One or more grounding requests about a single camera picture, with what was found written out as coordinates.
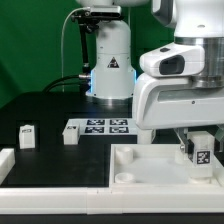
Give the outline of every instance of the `white cube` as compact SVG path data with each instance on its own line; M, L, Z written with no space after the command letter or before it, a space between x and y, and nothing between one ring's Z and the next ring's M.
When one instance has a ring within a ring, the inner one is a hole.
M80 125L78 122L68 121L63 131L64 145L78 145L80 138Z
M25 125L20 127L19 145L20 145L20 149L35 148L34 125Z

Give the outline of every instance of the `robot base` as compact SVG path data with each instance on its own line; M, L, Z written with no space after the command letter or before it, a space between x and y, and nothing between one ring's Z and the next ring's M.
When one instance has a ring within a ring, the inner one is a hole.
M132 97L126 99L101 99L97 98L90 92L86 92L86 100L91 103L96 103L99 105L131 105L132 104Z

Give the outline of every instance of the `black table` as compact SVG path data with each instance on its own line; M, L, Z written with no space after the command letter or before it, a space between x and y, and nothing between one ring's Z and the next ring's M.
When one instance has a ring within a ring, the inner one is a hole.
M136 144L137 137L81 136L64 146L70 118L131 118L131 106L103 106L77 93L26 93L0 110L0 150L16 149L16 165L1 185L13 187L108 187L111 144ZM35 125L35 149L19 149L19 127ZM160 131L156 142L177 143L173 131ZM0 223L221 223L223 214L124 214L0 216Z

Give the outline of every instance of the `green backdrop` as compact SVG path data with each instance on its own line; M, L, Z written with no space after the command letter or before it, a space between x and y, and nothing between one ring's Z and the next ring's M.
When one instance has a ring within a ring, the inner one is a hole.
M0 107L19 94L42 91L61 77L61 30L75 0L0 1ZM141 73L139 57L172 42L173 31L151 15L150 4L132 8L132 64ZM88 36L89 56L95 64L95 37ZM69 22L65 32L65 75L82 68L78 25Z

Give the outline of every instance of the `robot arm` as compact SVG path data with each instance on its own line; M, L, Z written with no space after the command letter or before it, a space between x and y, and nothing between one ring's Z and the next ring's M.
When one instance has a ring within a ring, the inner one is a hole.
M152 14L162 25L176 27L175 0L152 0Z
M149 2L149 0L76 0L77 3L84 7L91 7L93 5L119 5L121 7L134 7L139 5L144 5Z

